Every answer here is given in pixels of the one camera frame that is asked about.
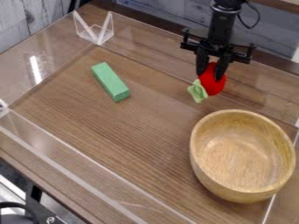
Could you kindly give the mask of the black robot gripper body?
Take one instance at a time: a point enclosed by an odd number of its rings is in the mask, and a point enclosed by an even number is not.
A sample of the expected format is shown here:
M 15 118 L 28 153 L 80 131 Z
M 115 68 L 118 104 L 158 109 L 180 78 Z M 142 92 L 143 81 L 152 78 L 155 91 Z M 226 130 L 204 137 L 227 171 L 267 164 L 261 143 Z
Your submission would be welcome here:
M 245 38 L 241 38 L 237 34 L 229 40 L 229 43 L 213 41 L 208 38 L 208 29 L 182 29 L 183 40 L 182 49 L 192 51 L 196 55 L 198 48 L 204 49 L 211 57 L 221 58 L 225 53 L 231 53 L 231 62 L 237 61 L 249 64 L 253 59 L 253 52 L 257 49 L 257 44 Z

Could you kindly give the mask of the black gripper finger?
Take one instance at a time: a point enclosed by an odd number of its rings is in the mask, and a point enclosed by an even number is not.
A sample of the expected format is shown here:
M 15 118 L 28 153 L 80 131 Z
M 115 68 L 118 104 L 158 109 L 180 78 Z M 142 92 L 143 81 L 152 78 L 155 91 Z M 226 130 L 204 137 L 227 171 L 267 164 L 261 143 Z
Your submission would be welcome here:
M 196 74 L 202 76 L 210 63 L 210 55 L 204 49 L 198 48 L 196 52 Z
M 221 58 L 219 61 L 217 63 L 217 67 L 215 67 L 215 80 L 219 81 L 229 69 L 230 63 L 231 63 L 231 58 L 233 58 L 233 54 L 231 53 L 225 53 Z

